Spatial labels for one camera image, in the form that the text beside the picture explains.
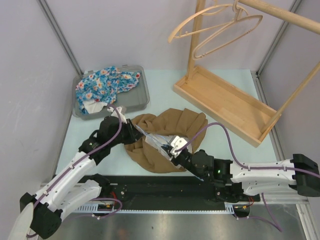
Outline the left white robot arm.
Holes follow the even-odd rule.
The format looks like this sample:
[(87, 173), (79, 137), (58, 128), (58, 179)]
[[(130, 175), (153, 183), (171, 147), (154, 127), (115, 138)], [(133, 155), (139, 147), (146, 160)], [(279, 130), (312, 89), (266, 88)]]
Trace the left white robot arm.
[(105, 200), (110, 196), (108, 179), (100, 174), (89, 178), (82, 188), (75, 184), (90, 170), (97, 167), (117, 145), (134, 144), (143, 137), (130, 119), (107, 116), (78, 149), (69, 164), (46, 186), (34, 194), (26, 192), (19, 200), (20, 210), (33, 205), (28, 229), (42, 239), (50, 238), (75, 209), (93, 199)]

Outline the tan brown skirt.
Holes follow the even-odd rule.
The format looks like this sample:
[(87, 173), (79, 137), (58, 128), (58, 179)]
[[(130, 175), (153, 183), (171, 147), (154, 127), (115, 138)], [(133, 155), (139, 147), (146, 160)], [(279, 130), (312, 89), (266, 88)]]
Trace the tan brown skirt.
[(174, 136), (189, 141), (208, 124), (204, 113), (187, 108), (169, 108), (158, 116), (141, 114), (131, 122), (143, 130), (143, 134), (137, 142), (124, 146), (126, 153), (143, 169), (158, 174), (185, 171), (183, 167), (176, 167), (169, 161), (161, 145), (168, 144)]

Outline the light blue wire hanger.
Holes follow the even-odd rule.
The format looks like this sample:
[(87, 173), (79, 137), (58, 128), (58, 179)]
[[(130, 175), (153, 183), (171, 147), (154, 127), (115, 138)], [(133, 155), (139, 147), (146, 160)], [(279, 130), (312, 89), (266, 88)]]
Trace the light blue wire hanger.
[(147, 133), (137, 124), (135, 127), (138, 129), (140, 133), (145, 136), (145, 142), (152, 146), (153, 148), (160, 150), (162, 145), (169, 145), (169, 141), (162, 135)]

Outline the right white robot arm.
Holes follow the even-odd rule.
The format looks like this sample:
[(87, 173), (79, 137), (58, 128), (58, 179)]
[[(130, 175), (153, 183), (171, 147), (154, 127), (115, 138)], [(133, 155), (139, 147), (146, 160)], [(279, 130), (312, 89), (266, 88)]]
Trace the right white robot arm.
[(225, 202), (239, 202), (245, 197), (262, 193), (296, 191), (303, 197), (319, 197), (320, 171), (318, 164), (307, 156), (296, 153), (291, 159), (268, 163), (237, 163), (219, 159), (204, 150), (190, 153), (175, 152), (169, 145), (161, 146), (169, 161), (183, 167), (200, 181), (214, 186), (217, 198)]

